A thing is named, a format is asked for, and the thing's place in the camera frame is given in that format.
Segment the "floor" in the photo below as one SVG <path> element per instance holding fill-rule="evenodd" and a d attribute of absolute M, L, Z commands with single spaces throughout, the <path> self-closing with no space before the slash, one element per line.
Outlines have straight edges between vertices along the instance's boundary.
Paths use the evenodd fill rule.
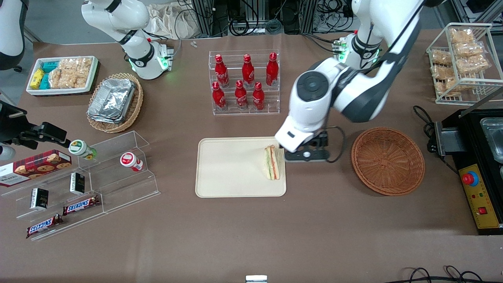
<path fill-rule="evenodd" d="M 150 3 L 165 3 L 167 0 L 141 0 Z M 31 1 L 25 25 L 42 41 L 55 44 L 78 44 L 113 42 L 102 31 L 88 25 L 80 13 L 80 1 L 37 0 Z M 424 29 L 440 28 L 433 9 L 424 8 L 421 12 Z M 23 71 L 0 71 L 0 93 L 6 94 L 15 104 L 19 102 L 26 88 L 28 71 L 33 62 L 33 45 L 26 40 L 26 51 L 21 66 Z"/>

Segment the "brown table surface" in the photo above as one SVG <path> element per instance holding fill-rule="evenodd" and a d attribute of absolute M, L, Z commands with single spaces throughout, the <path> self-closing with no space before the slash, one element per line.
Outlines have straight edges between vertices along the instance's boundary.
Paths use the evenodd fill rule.
<path fill-rule="evenodd" d="M 343 127 L 350 145 L 375 126 L 414 139 L 426 174 L 410 195 L 386 197 L 368 189 L 353 171 L 347 149 L 335 164 L 287 164 L 288 189 L 282 197 L 198 198 L 198 142 L 273 136 L 288 113 L 294 80 L 329 54 L 301 36 L 228 36 L 196 40 L 197 49 L 184 41 L 172 72 L 140 80 L 145 100 L 129 129 L 151 144 L 147 161 L 161 194 L 41 242 L 25 239 L 29 223 L 16 220 L 12 200 L 0 199 L 0 281 L 243 282 L 247 274 L 266 274 L 270 282 L 380 283 L 408 277 L 407 267 L 445 275 L 447 264 L 503 281 L 503 237 L 476 236 L 459 176 L 427 152 L 424 123 L 412 111 L 418 104 L 441 120 L 458 109 L 433 100 L 425 49 L 438 32 L 422 31 L 377 118 L 351 124 L 335 111 L 330 115 L 330 124 Z M 281 52 L 281 113 L 214 117 L 208 52 L 270 48 Z M 36 44 L 35 50 L 36 58 L 94 55 L 102 64 L 99 81 L 132 72 L 119 44 Z M 28 110 L 30 122 L 50 121 L 66 129 L 70 139 L 94 144 L 113 137 L 89 125 L 88 102 L 89 96 L 24 93 L 19 106 Z M 335 131 L 330 135 L 336 155 L 340 137 Z M 52 148 L 40 144 L 37 152 Z M 17 158 L 35 153 L 17 149 Z"/>

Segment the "cookie box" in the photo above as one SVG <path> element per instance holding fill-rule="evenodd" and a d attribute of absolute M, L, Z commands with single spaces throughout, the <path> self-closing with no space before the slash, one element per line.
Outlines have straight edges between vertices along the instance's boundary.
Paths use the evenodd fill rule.
<path fill-rule="evenodd" d="M 10 187 L 71 166 L 71 157 L 51 150 L 0 166 L 0 186 Z"/>
<path fill-rule="evenodd" d="M 86 82 L 86 86 L 83 88 L 72 88 L 72 89 L 49 89 L 49 90 L 35 90 L 30 87 L 29 82 L 32 81 L 35 72 L 42 66 L 45 62 L 53 62 L 53 61 L 61 61 L 65 58 L 77 59 L 79 57 L 90 57 L 93 59 L 91 63 L 91 69 L 89 70 L 88 79 Z M 33 66 L 32 73 L 30 75 L 30 79 L 28 80 L 28 84 L 26 85 L 26 92 L 37 97 L 43 96 L 64 96 L 64 95 L 77 95 L 77 94 L 89 94 L 88 92 L 91 90 L 93 86 L 93 82 L 95 79 L 96 70 L 98 68 L 98 59 L 94 56 L 73 56 L 73 57 L 53 57 L 53 58 L 40 58 L 35 61 L 35 65 Z"/>

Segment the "brown wicker basket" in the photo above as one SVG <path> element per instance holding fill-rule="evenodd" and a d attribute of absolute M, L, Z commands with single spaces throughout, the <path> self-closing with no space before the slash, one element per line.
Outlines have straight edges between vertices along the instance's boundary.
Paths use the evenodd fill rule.
<path fill-rule="evenodd" d="M 129 105 L 129 109 L 126 115 L 126 120 L 120 124 L 111 124 L 111 123 L 103 123 L 103 122 L 97 122 L 94 120 L 91 120 L 88 117 L 88 121 L 91 124 L 93 128 L 96 130 L 108 132 L 108 133 L 116 133 L 116 132 L 121 132 L 124 131 L 125 129 L 129 128 L 133 123 L 134 120 L 138 117 L 138 114 L 140 113 L 140 108 L 141 104 L 143 103 L 143 90 L 141 89 L 140 82 L 138 81 L 137 78 L 135 78 L 133 75 L 130 74 L 115 74 L 109 76 L 107 79 L 129 79 L 132 82 L 135 83 L 136 88 L 133 93 L 133 99 L 131 100 L 131 104 Z M 101 84 L 104 82 L 103 80 L 94 90 L 93 95 L 91 96 L 91 100 L 89 101 L 89 105 L 93 102 L 94 97 L 96 96 L 96 92 L 98 92 L 98 89 L 100 88 Z"/>
<path fill-rule="evenodd" d="M 410 137 L 392 128 L 372 128 L 359 135 L 351 160 L 363 183 L 384 195 L 408 194 L 425 175 L 421 150 Z"/>

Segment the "snickers logo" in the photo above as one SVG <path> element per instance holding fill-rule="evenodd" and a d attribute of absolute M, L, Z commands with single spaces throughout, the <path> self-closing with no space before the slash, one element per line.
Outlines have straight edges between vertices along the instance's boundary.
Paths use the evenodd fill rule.
<path fill-rule="evenodd" d="M 90 201 L 90 199 L 86 199 L 86 200 L 83 200 L 81 202 L 77 202 L 76 204 L 72 204 L 72 205 L 70 205 L 68 207 L 68 209 L 66 210 L 66 212 L 68 213 L 68 212 L 71 212 L 71 211 L 75 211 L 75 210 L 77 210 L 79 208 L 84 208 L 84 207 L 86 207 L 86 206 L 89 205 L 89 201 Z"/>
<path fill-rule="evenodd" d="M 34 232 L 36 232 L 36 231 L 38 231 L 38 230 L 42 229 L 42 228 L 45 228 L 45 227 L 51 226 L 51 225 L 52 225 L 52 222 L 53 222 L 53 219 L 54 219 L 54 218 L 47 219 L 47 220 L 46 220 L 46 221 L 44 221 L 44 222 L 41 222 L 41 223 L 39 223 L 39 224 L 37 224 L 37 225 L 35 225 L 35 226 L 32 226 L 32 227 L 30 228 L 30 230 L 29 230 L 29 232 L 28 232 L 28 233 L 29 233 L 29 234 L 31 234 L 31 233 L 34 233 Z"/>

